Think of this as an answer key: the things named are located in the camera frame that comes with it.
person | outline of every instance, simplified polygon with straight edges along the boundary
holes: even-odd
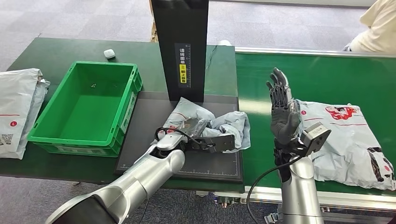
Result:
[[[357,35],[344,51],[396,53],[396,0],[377,0],[360,22],[368,30]]]

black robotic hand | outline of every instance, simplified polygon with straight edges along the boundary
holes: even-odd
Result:
[[[272,102],[271,131],[279,143],[286,145],[294,138],[300,118],[298,113],[290,108],[293,107],[294,103],[285,74],[274,68],[270,77],[274,85],[269,81],[266,84]]]

silver robotic arm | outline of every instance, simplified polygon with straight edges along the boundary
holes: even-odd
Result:
[[[314,167],[308,156],[320,150],[331,131],[318,122],[303,130],[298,138],[299,116],[288,79],[277,68],[270,77],[274,83],[267,82],[272,101],[271,131],[275,136],[275,164],[290,164],[278,169],[282,182],[279,218],[285,224],[323,224]],[[266,221],[270,223],[271,216],[266,217]]]
[[[174,148],[187,138],[167,134],[109,185],[77,196],[59,207],[46,224],[121,224],[184,165],[184,152]]]

yellow label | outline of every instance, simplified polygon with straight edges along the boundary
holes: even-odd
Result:
[[[180,83],[187,83],[187,68],[185,64],[179,64],[180,67]]]

crumpled plastic bag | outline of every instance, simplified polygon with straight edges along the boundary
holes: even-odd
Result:
[[[0,72],[0,158],[23,158],[49,85],[39,69]]]
[[[209,110],[181,97],[176,108],[172,111],[163,127],[179,128],[188,119],[209,120],[210,127],[206,127],[201,137],[216,137],[234,135],[235,149],[223,153],[235,153],[250,147],[250,124],[245,112],[234,111],[215,118]],[[159,139],[165,135],[164,131],[158,133]]]
[[[315,180],[363,188],[396,189],[393,165],[384,156],[360,107],[297,100],[300,127],[320,121],[331,129],[323,147],[311,154]]]

